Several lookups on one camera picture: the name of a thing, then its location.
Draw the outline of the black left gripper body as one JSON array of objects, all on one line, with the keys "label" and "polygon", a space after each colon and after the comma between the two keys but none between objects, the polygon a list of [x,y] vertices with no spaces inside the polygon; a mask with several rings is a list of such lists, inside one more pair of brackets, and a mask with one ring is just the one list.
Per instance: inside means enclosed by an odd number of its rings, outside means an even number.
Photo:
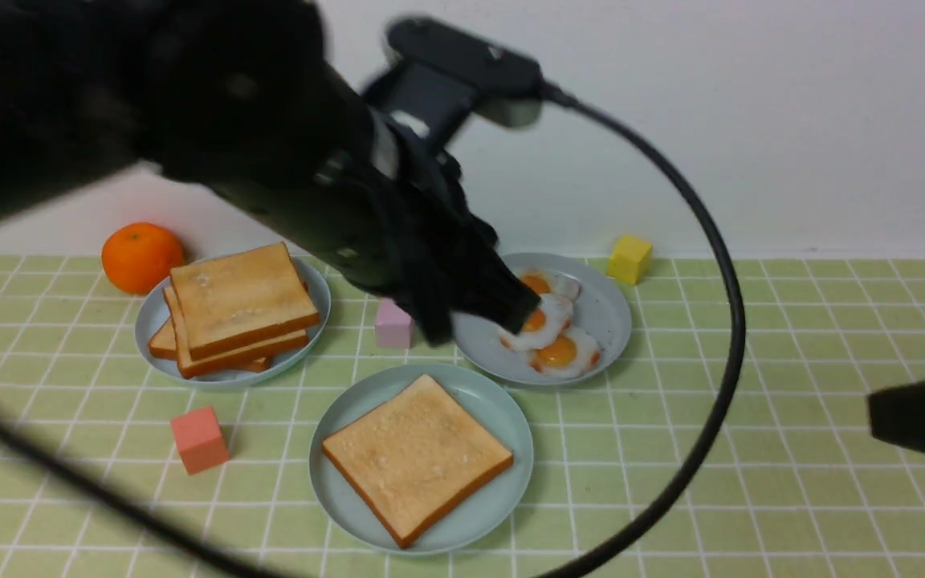
[{"label": "black left gripper body", "polygon": [[329,154],[319,169],[313,253],[360,289],[403,304],[399,244],[424,246],[450,307],[450,252],[465,228],[495,249],[498,235],[467,207],[458,162],[431,153],[411,129],[380,113],[316,114]]}]

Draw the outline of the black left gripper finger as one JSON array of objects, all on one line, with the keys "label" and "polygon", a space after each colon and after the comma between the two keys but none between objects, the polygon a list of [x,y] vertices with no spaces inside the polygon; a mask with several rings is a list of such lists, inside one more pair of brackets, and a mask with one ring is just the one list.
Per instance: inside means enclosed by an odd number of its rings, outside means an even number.
[{"label": "black left gripper finger", "polygon": [[399,271],[404,300],[423,338],[432,347],[453,340],[450,300],[436,261],[424,246],[401,241]]},{"label": "black left gripper finger", "polygon": [[542,303],[474,228],[465,228],[450,252],[450,309],[498,325],[524,329]]}]

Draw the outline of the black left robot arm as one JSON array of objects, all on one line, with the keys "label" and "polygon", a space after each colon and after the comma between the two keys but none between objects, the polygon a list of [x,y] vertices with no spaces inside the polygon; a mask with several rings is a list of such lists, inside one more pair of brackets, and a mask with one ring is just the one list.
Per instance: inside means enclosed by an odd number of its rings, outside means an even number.
[{"label": "black left robot arm", "polygon": [[0,1],[0,221],[153,162],[395,299],[431,344],[452,312],[517,332],[540,297],[445,148],[530,104],[540,66],[430,16],[386,42],[356,92],[312,1]]}]

